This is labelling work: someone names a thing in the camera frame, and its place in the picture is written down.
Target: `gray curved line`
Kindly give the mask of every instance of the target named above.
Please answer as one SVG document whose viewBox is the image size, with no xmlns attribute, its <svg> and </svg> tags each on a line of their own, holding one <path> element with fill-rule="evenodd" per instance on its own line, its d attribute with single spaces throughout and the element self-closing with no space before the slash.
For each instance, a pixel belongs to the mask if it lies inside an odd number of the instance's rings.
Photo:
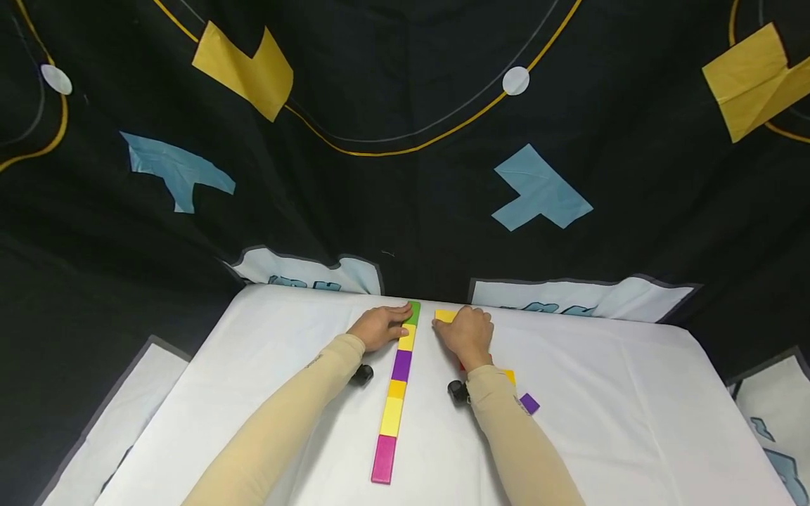
<svg viewBox="0 0 810 506">
<path fill-rule="evenodd" d="M 803 120 L 810 121 L 810 116 L 808 116 L 807 114 L 800 113 L 798 110 L 796 110 L 795 107 L 789 108 L 788 111 L 790 111 L 794 116 L 798 116 Z"/>
<path fill-rule="evenodd" d="M 193 15 L 194 15 L 194 17 L 196 17 L 197 19 L 199 19 L 199 20 L 200 20 L 200 23 L 205 24 L 205 21 L 203 20 L 203 18 L 201 18 L 199 14 L 197 14 L 196 12 L 194 12 L 194 9 L 192 9 L 192 8 L 191 8 L 191 6 L 190 6 L 189 4 L 185 3 L 185 0 L 180 0 L 180 1 L 183 3 L 183 5 L 185 6 L 185 8 L 186 8 L 186 9 L 188 9 L 189 11 L 191 11 L 191 14 L 193 14 Z"/>
<path fill-rule="evenodd" d="M 25 52 L 28 53 L 28 56 L 31 58 L 31 61 L 34 62 L 34 68 L 36 69 L 36 77 L 39 78 L 40 82 L 40 108 L 36 112 L 36 116 L 34 117 L 34 121 L 31 123 L 31 126 L 28 127 L 22 134 L 18 137 L 13 138 L 10 141 L 3 141 L 0 142 L 1 146 L 8 146 L 9 144 L 13 144 L 15 142 L 19 142 L 25 139 L 28 135 L 31 135 L 31 132 L 40 124 L 42 121 L 42 113 L 45 111 L 45 85 L 43 84 L 42 73 L 39 71 L 39 67 L 36 64 L 36 58 L 31 53 L 31 48 L 28 47 L 28 39 L 25 38 L 25 34 L 23 34 L 22 28 L 19 27 L 19 23 L 17 23 L 17 19 L 12 15 L 11 21 L 14 21 L 14 26 L 17 28 L 17 33 L 19 33 L 19 38 L 23 42 L 23 46 L 25 46 Z"/>
<path fill-rule="evenodd" d="M 559 1 L 560 1 L 560 0 L 554 0 L 554 3 L 552 4 L 552 6 L 551 6 L 551 7 L 549 7 L 549 8 L 548 8 L 548 12 L 546 12 L 545 17 L 543 17 L 543 20 L 542 20 L 542 21 L 540 21 L 540 24 L 537 26 L 537 28 L 535 29 L 534 33 L 532 33 L 532 34 L 531 34 L 531 37 L 529 37 L 529 40 L 527 40 L 527 41 L 526 41 L 526 43 L 523 45 L 523 47 L 521 47 L 521 48 L 520 48 L 520 50 L 517 52 L 517 54 L 515 54 L 515 55 L 514 55 L 514 58 L 512 58 L 512 60 L 511 60 L 511 61 L 510 61 L 510 62 L 509 62 L 507 65 L 506 65 L 506 67 L 504 68 L 504 70 L 502 70 L 500 74 L 496 75 L 496 76 L 495 76 L 495 78 L 494 78 L 492 81 L 490 81 L 490 82 L 489 82 L 489 84 L 487 84 L 487 85 L 486 85 L 484 88 L 482 88 L 482 89 L 481 89 L 481 91 L 479 91 L 478 93 L 476 93 L 475 95 L 473 95 L 473 96 L 472 96 L 472 98 L 470 98 L 470 99 L 469 99 L 467 102 L 464 102 L 463 104 L 459 105 L 459 106 L 458 106 L 458 107 L 457 107 L 455 110 L 453 110 L 452 112 L 447 113 L 447 114 L 446 114 L 444 117 L 441 117 L 441 118 L 439 118 L 439 119 L 435 120 L 435 121 L 434 121 L 433 123 L 431 123 L 430 125 L 427 125 L 427 126 L 425 126 L 425 127 L 423 127 L 423 128 L 420 128 L 420 129 L 418 129 L 417 131 L 411 132 L 410 134 L 403 134 L 403 135 L 398 135 L 398 136 L 396 136 L 396 137 L 389 137 L 389 138 L 378 138 L 378 139 L 359 139 L 359 138 L 347 138 L 347 137 L 340 137 L 339 135 L 332 134 L 330 131 L 328 131 L 328 130 L 324 129 L 324 128 L 323 128 L 323 127 L 320 125 L 320 124 L 318 124 L 318 122 L 317 122 L 317 121 L 315 121 L 315 120 L 313 119 L 312 114 L 308 113 L 308 112 L 307 112 L 307 111 L 306 111 L 304 108 L 302 108 L 302 107 L 301 107 L 301 105 L 300 105 L 300 104 L 298 104 L 298 103 L 297 103 L 297 102 L 296 102 L 296 101 L 295 101 L 295 100 L 294 100 L 292 97 L 290 97 L 290 99 L 289 99 L 289 100 L 290 100 L 290 102 L 292 102 L 292 103 L 293 103 L 293 104 L 294 104 L 296 107 L 298 107 L 298 109 L 299 109 L 299 110 L 300 110 L 300 111 L 301 111 L 301 112 L 302 112 L 304 115 L 306 115 L 306 116 L 307 116 L 307 119 L 309 120 L 309 122 L 311 122 L 313 125 L 315 125 L 316 127 L 318 127 L 318 129 L 319 129 L 321 132 L 323 132 L 324 134 L 326 134 L 326 135 L 328 135 L 328 136 L 330 136 L 330 137 L 332 137 L 332 138 L 336 138 L 336 139 L 341 140 L 341 141 L 348 141 L 348 142 L 388 142 L 388 141 L 397 141 L 397 140 L 399 140 L 399 139 L 401 139 L 401 138 L 410 137 L 410 136 L 412 136 L 412 135 L 416 135 L 416 134 L 421 134 L 421 133 L 422 133 L 422 132 L 424 132 L 425 130 L 427 130 L 427 129 L 429 129 L 429 128 L 433 128 L 434 126 L 438 125 L 438 124 L 439 124 L 439 123 L 441 123 L 442 121 L 444 121 L 444 120 L 446 120 L 447 118 L 449 118 L 449 117 L 453 116 L 453 115 L 454 115 L 455 113 L 457 113 L 458 111 L 460 111 L 460 110 L 462 110 L 463 108 L 467 107 L 469 104 L 471 104 L 471 103 L 473 102 L 473 100 L 475 100 L 475 99 L 477 99 L 478 97 L 480 97 L 480 96 L 481 96 L 481 95 L 482 95 L 482 94 L 483 94 L 485 91 L 487 91 L 487 90 L 488 90 L 488 89 L 489 89 L 489 88 L 490 88 L 490 87 L 491 87 L 493 84 L 495 84 L 495 83 L 497 82 L 497 80 L 498 80 L 498 79 L 500 79 L 500 78 L 503 76 L 503 74 L 505 74 L 505 73 L 506 73 L 506 71 L 507 71 L 507 70 L 509 70 L 510 68 L 512 68 L 512 67 L 514 66 L 514 63 L 515 63 L 515 62 L 518 60 L 518 58 L 520 57 L 520 55 L 523 53 L 523 51 L 525 51 L 525 50 L 526 50 L 526 48 L 527 48 L 527 47 L 529 47 L 529 44 L 530 44 L 530 43 L 531 43 L 531 42 L 532 42 L 532 41 L 535 39 L 535 37 L 537 37 L 537 34 L 540 32 L 540 29 L 543 27 L 543 25 L 545 25 L 545 24 L 546 24 L 546 21 L 548 21 L 548 17 L 551 15 L 552 11 L 554 11 L 554 8 L 556 7 L 556 4 L 557 4 L 557 3 L 559 3 Z"/>
<path fill-rule="evenodd" d="M 760 28 L 762 28 L 763 26 L 765 26 L 765 0 L 759 0 L 759 3 L 757 4 L 757 9 L 759 11 L 758 14 L 759 14 Z M 787 110 L 794 116 L 797 116 L 805 121 L 810 121 L 810 116 L 800 113 L 798 110 L 796 110 L 795 107 L 789 107 L 787 108 Z"/>
</svg>

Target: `magenta block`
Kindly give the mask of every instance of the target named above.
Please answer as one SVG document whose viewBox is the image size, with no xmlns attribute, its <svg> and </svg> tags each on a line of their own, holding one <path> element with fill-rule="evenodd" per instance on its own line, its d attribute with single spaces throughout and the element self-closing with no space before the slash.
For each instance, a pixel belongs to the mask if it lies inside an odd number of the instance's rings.
<svg viewBox="0 0 810 506">
<path fill-rule="evenodd" d="M 394 359 L 394 371 L 391 373 L 391 379 L 397 381 L 407 381 L 407 375 L 409 372 L 411 372 L 411 352 L 397 350 L 397 356 Z"/>
<path fill-rule="evenodd" d="M 374 467 L 371 469 L 373 483 L 391 483 L 391 471 L 394 469 L 394 450 L 397 438 L 380 435 L 377 438 L 377 452 L 374 454 Z"/>
<path fill-rule="evenodd" d="M 540 409 L 540 404 L 528 393 L 524 394 L 523 397 L 520 398 L 520 403 L 523 404 L 523 407 L 526 408 L 526 411 L 529 412 L 529 415 L 533 415 L 538 409 Z"/>
</svg>

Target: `white dot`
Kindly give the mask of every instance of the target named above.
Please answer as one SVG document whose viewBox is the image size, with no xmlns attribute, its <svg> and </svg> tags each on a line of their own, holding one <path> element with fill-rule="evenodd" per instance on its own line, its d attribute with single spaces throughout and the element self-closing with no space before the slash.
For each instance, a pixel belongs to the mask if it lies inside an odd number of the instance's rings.
<svg viewBox="0 0 810 506">
<path fill-rule="evenodd" d="M 504 91 L 506 95 L 520 95 L 529 87 L 529 71 L 521 66 L 514 66 L 504 74 Z"/>
<path fill-rule="evenodd" d="M 45 63 L 40 67 L 40 72 L 42 72 L 45 82 L 54 90 L 63 95 L 69 95 L 73 92 L 73 83 L 70 82 L 70 78 L 62 70 Z"/>
</svg>

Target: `white table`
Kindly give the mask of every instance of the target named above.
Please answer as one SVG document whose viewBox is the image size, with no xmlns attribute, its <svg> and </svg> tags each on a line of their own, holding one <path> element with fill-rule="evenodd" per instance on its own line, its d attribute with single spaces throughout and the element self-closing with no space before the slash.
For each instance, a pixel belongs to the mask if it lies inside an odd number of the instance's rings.
<svg viewBox="0 0 810 506">
<path fill-rule="evenodd" d="M 231 304 L 97 506 L 179 506 L 254 410 L 378 296 L 256 285 Z M 369 476 L 394 347 L 327 408 L 268 504 L 508 504 L 458 365 L 423 302 L 389 486 Z M 588 506 L 791 506 L 705 353 L 676 327 L 491 309 L 492 356 L 560 450 Z"/>
</svg>

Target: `green block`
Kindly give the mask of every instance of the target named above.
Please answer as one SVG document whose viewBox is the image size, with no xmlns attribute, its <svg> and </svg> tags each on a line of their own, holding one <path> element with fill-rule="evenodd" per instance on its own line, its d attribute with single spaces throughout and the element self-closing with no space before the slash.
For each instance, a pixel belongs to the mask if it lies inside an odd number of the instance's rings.
<svg viewBox="0 0 810 506">
<path fill-rule="evenodd" d="M 419 304 L 415 300 L 409 300 L 411 303 L 411 308 L 413 309 L 413 313 L 411 317 L 405 320 L 403 323 L 409 323 L 411 325 L 417 325 L 416 322 L 419 321 L 419 310 L 422 308 L 422 304 Z"/>
</svg>

